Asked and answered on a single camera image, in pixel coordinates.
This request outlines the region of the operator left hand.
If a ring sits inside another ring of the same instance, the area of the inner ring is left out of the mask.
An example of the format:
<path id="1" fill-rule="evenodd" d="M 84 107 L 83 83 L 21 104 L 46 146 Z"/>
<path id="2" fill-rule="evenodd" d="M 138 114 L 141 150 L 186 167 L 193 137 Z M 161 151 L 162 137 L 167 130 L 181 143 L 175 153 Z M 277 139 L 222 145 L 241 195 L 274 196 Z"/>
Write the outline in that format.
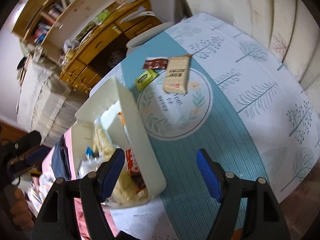
<path id="1" fill-rule="evenodd" d="M 16 186 L 8 185 L 4 192 L 9 201 L 13 223 L 22 230 L 33 229 L 33 218 L 23 191 Z"/>

